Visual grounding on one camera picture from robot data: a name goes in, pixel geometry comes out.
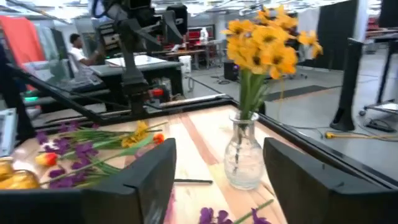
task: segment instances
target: gray floor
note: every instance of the gray floor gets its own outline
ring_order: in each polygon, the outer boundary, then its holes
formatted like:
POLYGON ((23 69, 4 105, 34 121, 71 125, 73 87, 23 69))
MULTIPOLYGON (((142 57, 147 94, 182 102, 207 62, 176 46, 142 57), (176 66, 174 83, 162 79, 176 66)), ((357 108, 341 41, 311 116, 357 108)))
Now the gray floor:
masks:
MULTIPOLYGON (((385 134, 375 130, 361 128, 365 119, 383 118, 392 127, 398 128, 397 118, 387 114, 378 113, 375 111, 368 111, 365 117, 358 116, 358 111, 364 105, 370 105, 375 102, 377 91, 379 88, 380 76, 382 73, 385 50, 379 50, 376 55, 364 55, 361 61, 361 68, 359 71, 359 80, 356 89, 356 95, 353 106, 353 117, 356 123, 356 132, 380 135, 385 134)), ((395 98, 397 96, 398 88, 397 71, 398 60, 395 56, 391 66, 391 73, 387 83, 385 99, 395 98)), ((324 86, 331 88, 328 91, 323 91, 318 94, 306 95, 298 98, 288 98, 282 102, 273 101, 267 102, 267 115, 279 122, 300 127, 318 128, 314 130, 298 129, 302 134, 310 136, 317 141, 332 147, 333 149, 343 153, 344 155, 356 159, 357 161, 372 167, 395 180, 398 180, 398 171, 396 171, 396 164, 398 164, 398 143, 380 141, 376 139, 322 139, 321 133, 324 133, 330 128, 328 127, 332 121, 340 97, 341 84, 343 81, 343 73, 336 71, 319 71, 314 69, 300 68, 299 73, 308 75, 307 79, 297 77, 296 79, 284 80, 284 89, 291 90, 310 85, 324 86)), ((227 85, 217 84, 217 78, 223 76, 223 68, 211 68, 209 70, 193 71, 191 76, 205 83, 206 85, 222 92, 229 94, 238 100, 239 84, 231 82, 227 85)), ((192 83, 188 83, 188 79, 183 79, 184 89, 186 90, 185 96, 187 98, 194 98, 199 96, 206 96, 215 94, 214 91, 194 83, 194 88, 188 92, 192 83)), ((281 90, 281 82, 273 82, 272 92, 279 92, 281 90)), ((103 111, 103 105, 91 105, 89 107, 93 111, 103 111)), ((76 115, 74 111, 58 111, 52 114, 43 114, 40 119, 35 121, 35 124, 42 124, 45 120, 55 119, 59 117, 76 115)))

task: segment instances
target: wooden table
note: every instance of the wooden table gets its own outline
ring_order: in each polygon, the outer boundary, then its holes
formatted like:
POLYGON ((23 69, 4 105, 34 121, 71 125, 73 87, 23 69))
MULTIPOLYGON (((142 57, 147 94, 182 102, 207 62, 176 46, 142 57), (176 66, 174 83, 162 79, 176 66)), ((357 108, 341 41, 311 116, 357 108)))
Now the wooden table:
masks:
MULTIPOLYGON (((233 106, 219 106, 205 110, 174 114, 147 120, 148 125, 168 121, 161 129, 167 138, 175 138, 177 144, 177 164, 175 178, 209 179, 212 185, 175 184, 175 203, 172 220, 169 223, 198 223, 202 207, 212 207, 215 211, 226 210, 232 220, 240 218, 251 208, 274 199, 274 203, 258 212, 272 224, 285 224, 286 219, 275 197, 270 180, 265 172, 261 185, 257 190, 242 191, 229 185, 223 169, 223 155, 233 130, 229 115, 236 111, 233 106)), ((135 122, 115 124, 102 127, 103 130, 133 131, 135 122)), ((290 142, 256 123, 256 138, 260 144, 264 138, 276 138, 294 148, 290 142)), ((18 147, 14 153, 14 167, 28 169, 40 176, 41 181, 47 179, 46 170, 34 163, 34 157, 40 150, 35 139, 29 139, 18 147)), ((102 155, 116 152, 101 152, 102 155)), ((124 167, 126 160, 122 157, 109 161, 110 164, 124 167)))
POLYGON ((167 56, 170 57, 178 57, 178 56, 184 56, 184 55, 193 55, 193 61, 195 68, 199 70, 199 54, 205 52, 205 50, 179 50, 178 52, 171 52, 168 53, 167 56))

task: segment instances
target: white shirt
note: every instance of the white shirt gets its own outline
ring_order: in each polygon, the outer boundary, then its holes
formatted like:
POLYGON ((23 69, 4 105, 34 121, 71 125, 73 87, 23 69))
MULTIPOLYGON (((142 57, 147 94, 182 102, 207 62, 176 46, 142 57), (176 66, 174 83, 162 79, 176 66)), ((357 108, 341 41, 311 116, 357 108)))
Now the white shirt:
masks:
POLYGON ((70 64, 72 66, 73 73, 75 74, 75 80, 77 82, 90 81, 92 84, 101 83, 101 80, 94 75, 94 72, 86 65, 80 63, 81 59, 86 59, 83 55, 83 51, 76 47, 72 47, 69 51, 70 64))

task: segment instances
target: orange tulip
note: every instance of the orange tulip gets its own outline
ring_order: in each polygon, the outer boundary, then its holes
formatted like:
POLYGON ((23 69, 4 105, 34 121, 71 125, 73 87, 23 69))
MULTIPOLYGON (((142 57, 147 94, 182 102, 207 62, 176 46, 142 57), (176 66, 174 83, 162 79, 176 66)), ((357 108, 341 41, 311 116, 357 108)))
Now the orange tulip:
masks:
POLYGON ((155 134, 154 142, 155 144, 162 144, 164 142, 164 135, 162 133, 155 134))
POLYGON ((58 156, 54 152, 45 152, 36 156, 35 161, 38 165, 54 166, 57 164, 58 156))

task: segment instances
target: glass vase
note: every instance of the glass vase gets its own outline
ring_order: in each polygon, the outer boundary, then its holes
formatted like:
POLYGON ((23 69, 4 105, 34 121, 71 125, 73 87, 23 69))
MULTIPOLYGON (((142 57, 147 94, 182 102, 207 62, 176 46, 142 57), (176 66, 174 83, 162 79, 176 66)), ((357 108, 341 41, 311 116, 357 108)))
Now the glass vase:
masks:
POLYGON ((262 147, 254 136, 254 122, 258 117, 257 113, 249 120, 240 120, 239 114, 230 117, 233 136, 225 149, 224 171, 237 189, 257 188, 265 171, 262 147))

